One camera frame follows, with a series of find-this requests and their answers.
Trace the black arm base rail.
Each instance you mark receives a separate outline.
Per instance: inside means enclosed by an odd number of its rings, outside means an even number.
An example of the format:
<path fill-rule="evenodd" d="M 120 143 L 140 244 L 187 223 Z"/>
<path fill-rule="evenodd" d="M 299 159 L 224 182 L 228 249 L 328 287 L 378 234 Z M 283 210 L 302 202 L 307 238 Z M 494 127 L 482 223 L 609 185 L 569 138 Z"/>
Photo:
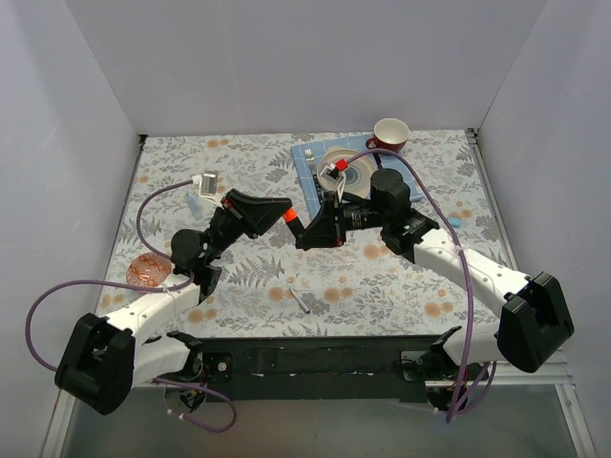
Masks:
<path fill-rule="evenodd" d="M 202 339 L 196 353 L 193 370 L 166 379 L 204 383 L 234 401 L 425 403 L 428 382 L 451 384 L 458 373 L 438 335 Z"/>

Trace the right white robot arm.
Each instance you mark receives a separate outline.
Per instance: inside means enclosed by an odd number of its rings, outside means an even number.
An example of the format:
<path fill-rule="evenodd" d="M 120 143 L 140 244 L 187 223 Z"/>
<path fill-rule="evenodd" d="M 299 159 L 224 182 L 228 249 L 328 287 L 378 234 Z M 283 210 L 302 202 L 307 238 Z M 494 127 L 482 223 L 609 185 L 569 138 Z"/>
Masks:
<path fill-rule="evenodd" d="M 369 198 L 343 203 L 329 192 L 308 226 L 295 220 L 288 225 L 304 251 L 340 247 L 349 231 L 379 228 L 393 254 L 462 287 L 497 316 L 497 323 L 467 322 L 446 331 L 422 356 L 424 372 L 449 380 L 468 364 L 502 361 L 534 373 L 575 332 L 555 277 L 531 277 L 460 246 L 448 230 L 412 208 L 410 188 L 395 170 L 374 172 Z"/>

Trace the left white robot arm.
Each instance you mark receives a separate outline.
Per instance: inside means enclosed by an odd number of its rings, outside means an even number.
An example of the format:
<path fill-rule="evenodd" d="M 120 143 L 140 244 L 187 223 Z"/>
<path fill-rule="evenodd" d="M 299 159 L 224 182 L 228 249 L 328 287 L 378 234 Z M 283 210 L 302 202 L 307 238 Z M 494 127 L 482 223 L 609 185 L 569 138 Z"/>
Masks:
<path fill-rule="evenodd" d="M 175 374 L 185 382 L 202 373 L 198 339 L 171 332 L 154 334 L 212 295 L 221 269 L 214 260 L 241 236 L 255 239 L 291 208 L 288 198 L 253 198 L 229 191 L 204 231 L 181 229 L 171 240 L 173 274 L 162 286 L 106 316 L 87 314 L 75 324 L 54 383 L 107 415 L 131 389 Z"/>

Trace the white grey pen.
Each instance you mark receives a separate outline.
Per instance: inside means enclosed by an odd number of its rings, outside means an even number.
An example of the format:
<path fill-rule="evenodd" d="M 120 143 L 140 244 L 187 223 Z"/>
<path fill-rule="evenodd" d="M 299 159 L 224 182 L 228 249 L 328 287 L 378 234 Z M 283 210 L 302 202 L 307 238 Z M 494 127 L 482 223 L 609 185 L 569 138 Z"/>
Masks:
<path fill-rule="evenodd" d="M 292 297 L 294 298 L 294 300 L 297 302 L 297 304 L 299 304 L 300 308 L 304 311 L 304 313 L 305 314 L 310 314 L 311 313 L 310 308 L 307 306 L 307 304 L 301 298 L 299 293 L 294 288 L 292 288 L 292 287 L 289 288 L 289 292 L 292 295 Z"/>

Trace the black orange highlighter pen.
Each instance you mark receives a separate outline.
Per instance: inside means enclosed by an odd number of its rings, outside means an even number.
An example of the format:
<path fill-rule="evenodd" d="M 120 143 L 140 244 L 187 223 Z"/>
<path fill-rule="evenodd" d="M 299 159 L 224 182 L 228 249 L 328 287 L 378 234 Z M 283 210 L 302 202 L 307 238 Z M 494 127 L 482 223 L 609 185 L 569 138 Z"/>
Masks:
<path fill-rule="evenodd" d="M 295 239 L 299 239 L 305 233 L 306 229 L 298 218 L 288 221 L 286 225 Z"/>

